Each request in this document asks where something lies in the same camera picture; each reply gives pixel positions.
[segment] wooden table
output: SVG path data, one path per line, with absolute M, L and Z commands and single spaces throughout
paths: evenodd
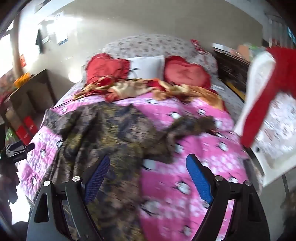
M 34 75 L 31 77 L 25 84 L 23 84 L 21 87 L 19 87 L 17 90 L 15 90 L 6 100 L 5 102 L 0 106 L 0 115 L 3 118 L 5 124 L 7 127 L 12 128 L 15 132 L 15 130 L 8 119 L 6 118 L 5 114 L 8 107 L 12 107 L 17 115 L 17 117 L 21 120 L 24 128 L 28 132 L 28 134 L 33 137 L 33 134 L 30 132 L 30 130 L 26 127 L 26 125 L 22 121 L 22 117 L 18 114 L 17 109 L 22 103 L 23 96 L 26 94 L 29 98 L 30 103 L 33 106 L 33 109 L 36 112 L 40 112 L 38 109 L 38 105 L 36 103 L 36 100 L 34 100 L 32 96 L 32 90 L 36 88 L 36 83 L 42 83 L 47 86 L 47 89 L 49 91 L 50 97 L 52 99 L 53 104 L 55 105 L 57 103 L 57 98 L 54 95 L 49 77 L 48 77 L 48 71 L 47 69 L 42 70 L 40 73 Z

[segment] white pillow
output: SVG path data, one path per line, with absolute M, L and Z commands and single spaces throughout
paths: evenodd
M 138 68 L 128 75 L 129 79 L 153 79 L 163 80 L 163 71 L 165 67 L 164 55 L 155 57 L 135 57 L 128 58 L 130 61 L 130 69 Z

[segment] white wall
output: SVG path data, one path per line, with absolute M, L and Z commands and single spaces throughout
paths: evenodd
M 75 0 L 61 7 L 65 1 L 71 0 L 51 0 L 35 14 L 39 0 L 33 0 L 20 16 L 19 49 L 28 64 L 26 70 L 36 74 L 47 68 L 54 73 L 51 82 L 58 98 L 71 86 L 69 74 L 80 70 L 87 57 L 126 36 L 168 34 L 197 39 L 207 48 L 212 43 L 231 48 L 244 42 L 260 45 L 262 40 L 262 25 L 224 0 Z M 48 32 L 54 14 L 51 20 L 48 15 L 54 11 L 65 13 L 68 41 L 57 45 L 53 36 L 39 55 L 38 24 L 46 18 L 42 30 Z
M 278 12 L 265 0 L 225 0 L 241 9 L 263 26 L 263 38 L 269 41 L 269 22 L 264 12 L 278 15 Z

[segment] pink bedspread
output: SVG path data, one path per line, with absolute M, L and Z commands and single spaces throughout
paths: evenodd
M 60 103 L 71 98 L 77 89 L 73 88 Z M 100 96 L 89 96 L 55 108 L 59 114 L 75 110 L 78 106 L 103 101 Z M 215 175 L 222 175 L 229 181 L 243 182 L 247 179 L 242 159 L 248 158 L 242 150 L 237 135 L 231 132 L 233 121 L 224 111 L 217 110 L 201 100 L 183 104 L 177 99 L 156 101 L 152 94 L 117 101 L 118 105 L 132 103 L 142 111 L 158 128 L 169 126 L 174 118 L 190 112 L 196 117 L 215 117 L 219 134 L 204 133 L 188 136 L 178 141 L 173 164 L 157 160 L 143 161 L 141 190 L 144 201 L 139 207 L 141 225 L 149 241 L 191 240 L 202 222 L 207 204 L 201 200 L 186 169 L 185 159 L 194 153 L 204 166 Z M 61 137 L 42 127 L 32 142 L 36 148 L 20 162 L 21 188 L 33 200 L 42 177 L 53 162 Z M 231 217 L 233 201 L 229 201 L 225 218 L 217 240 L 223 239 Z

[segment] orange container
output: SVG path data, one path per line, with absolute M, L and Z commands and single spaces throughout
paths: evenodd
M 16 81 L 14 81 L 14 86 L 16 88 L 21 87 L 24 83 L 26 83 L 30 79 L 30 73 L 25 73 L 21 77 L 19 77 Z

